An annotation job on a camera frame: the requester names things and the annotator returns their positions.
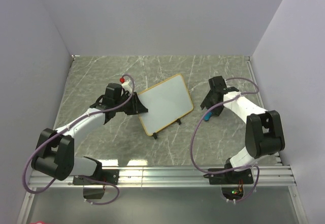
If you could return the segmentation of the blue bone-shaped eraser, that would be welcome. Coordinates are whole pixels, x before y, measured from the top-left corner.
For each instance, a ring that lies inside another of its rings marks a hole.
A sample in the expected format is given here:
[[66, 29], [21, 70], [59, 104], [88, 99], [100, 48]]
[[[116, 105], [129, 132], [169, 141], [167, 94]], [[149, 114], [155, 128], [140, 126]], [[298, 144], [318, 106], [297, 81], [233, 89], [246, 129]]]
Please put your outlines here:
[[204, 121], [209, 121], [211, 116], [212, 116], [212, 112], [206, 113], [206, 115], [204, 116]]

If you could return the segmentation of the yellow framed whiteboard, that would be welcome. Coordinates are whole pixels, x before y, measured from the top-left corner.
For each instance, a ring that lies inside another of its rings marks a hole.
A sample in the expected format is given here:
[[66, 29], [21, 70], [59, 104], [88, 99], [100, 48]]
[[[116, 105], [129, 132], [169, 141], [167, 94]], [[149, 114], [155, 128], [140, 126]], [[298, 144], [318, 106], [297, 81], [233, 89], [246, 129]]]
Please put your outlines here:
[[194, 109], [181, 74], [176, 74], [140, 92], [138, 97], [148, 109], [148, 112], [139, 115], [139, 120], [148, 136], [155, 136]]

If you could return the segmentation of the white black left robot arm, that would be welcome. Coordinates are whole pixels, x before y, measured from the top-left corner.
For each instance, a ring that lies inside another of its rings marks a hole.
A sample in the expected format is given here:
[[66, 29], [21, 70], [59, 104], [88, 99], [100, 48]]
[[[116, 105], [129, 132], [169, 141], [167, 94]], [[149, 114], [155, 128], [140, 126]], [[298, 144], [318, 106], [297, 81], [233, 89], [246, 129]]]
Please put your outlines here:
[[117, 97], [101, 95], [80, 117], [55, 130], [41, 132], [37, 148], [40, 150], [31, 160], [31, 167], [57, 180], [69, 176], [82, 176], [90, 184], [98, 184], [103, 178], [102, 164], [89, 157], [75, 157], [77, 144], [89, 133], [106, 124], [117, 112], [126, 115], [147, 113], [136, 93], [125, 92]]

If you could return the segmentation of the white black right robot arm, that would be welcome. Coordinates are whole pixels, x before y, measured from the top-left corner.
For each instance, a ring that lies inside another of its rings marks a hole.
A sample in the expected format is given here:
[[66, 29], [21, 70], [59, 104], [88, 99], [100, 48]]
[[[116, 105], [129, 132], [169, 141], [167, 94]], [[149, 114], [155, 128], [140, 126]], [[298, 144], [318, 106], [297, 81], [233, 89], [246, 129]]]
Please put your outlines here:
[[285, 148], [280, 114], [254, 104], [234, 87], [211, 89], [200, 107], [207, 109], [207, 115], [215, 116], [227, 108], [246, 125], [245, 146], [229, 159], [230, 167], [224, 171], [224, 177], [229, 183], [241, 179], [242, 171], [254, 166], [260, 158]]

